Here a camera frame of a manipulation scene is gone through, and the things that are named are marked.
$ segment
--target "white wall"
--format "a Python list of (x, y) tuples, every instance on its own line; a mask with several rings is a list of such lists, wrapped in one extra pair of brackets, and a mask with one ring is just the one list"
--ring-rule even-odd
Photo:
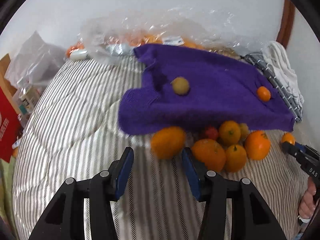
[(320, 43), (311, 27), (296, 10), (292, 34), (287, 47), (291, 68), (298, 76), (304, 97), (303, 123), (311, 142), (320, 149)]
[[(82, 22), (107, 15), (119, 8), (163, 8), (186, 5), (194, 10), (215, 10), (233, 14), (225, 19), (237, 34), (276, 38), (284, 0), (27, 0), (0, 36), (0, 58), (11, 56), (35, 30), (42, 38), (63, 47), (76, 41)], [(210, 21), (202, 22), (204, 27)]]

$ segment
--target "transparent plastic wrap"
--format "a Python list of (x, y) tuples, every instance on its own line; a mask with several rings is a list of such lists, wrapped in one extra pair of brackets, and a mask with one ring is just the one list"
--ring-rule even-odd
[(235, 59), (260, 51), (266, 41), (237, 35), (233, 16), (230, 12), (181, 7), (119, 10), (86, 21), (79, 37), (90, 56), (103, 64), (116, 64), (121, 56), (133, 55), (135, 47), (148, 43), (203, 49)]
[(34, 32), (11, 60), (4, 77), (17, 89), (18, 80), (24, 77), (42, 92), (65, 63), (64, 55), (64, 49), (45, 43)]

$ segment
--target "striped bedsheet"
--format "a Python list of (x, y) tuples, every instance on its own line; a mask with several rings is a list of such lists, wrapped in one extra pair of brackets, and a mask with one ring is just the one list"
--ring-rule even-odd
[[(197, 239), (204, 203), (193, 198), (180, 156), (170, 161), (155, 159), (150, 135), (126, 135), (117, 123), (120, 99), (127, 89), (140, 86), (143, 70), (143, 64), (130, 57), (119, 65), (68, 61), (60, 69), (31, 116), (15, 165), (12, 203), (20, 240), (28, 239), (66, 178), (92, 178), (119, 159), (127, 146), (135, 155), (132, 173), (122, 198), (111, 203), (119, 239)], [(298, 125), (295, 135), (306, 143)], [(299, 231), (297, 210), (307, 176), (292, 157), (281, 152), (283, 132), (267, 134), (272, 140), (267, 158), (248, 161), (240, 172), (222, 175), (251, 179), (292, 239)], [(192, 143), (189, 135), (187, 146)], [(84, 228), (86, 239), (91, 239), (88, 201), (84, 202)], [(228, 202), (225, 239), (230, 239), (230, 229)]]

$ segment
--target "red fruit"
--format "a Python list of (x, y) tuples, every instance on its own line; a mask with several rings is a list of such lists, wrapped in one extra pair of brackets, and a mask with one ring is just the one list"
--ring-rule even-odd
[(209, 126), (207, 129), (204, 130), (204, 135), (208, 139), (216, 140), (219, 136), (219, 132), (213, 126)]

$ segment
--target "silver screw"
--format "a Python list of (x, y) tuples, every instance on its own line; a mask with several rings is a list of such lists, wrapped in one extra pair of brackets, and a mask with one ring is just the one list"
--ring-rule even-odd
[(215, 171), (207, 171), (207, 175), (209, 177), (214, 177), (214, 176), (216, 176), (216, 173), (215, 173)]
[(251, 181), (250, 181), (248, 178), (243, 178), (243, 179), (242, 179), (242, 183), (243, 183), (243, 184), (249, 185), (250, 182), (251, 182)]
[(109, 171), (100, 172), (100, 176), (103, 177), (103, 178), (109, 176)]
[(75, 180), (73, 178), (67, 178), (66, 179), (66, 184), (70, 185), (74, 182)]

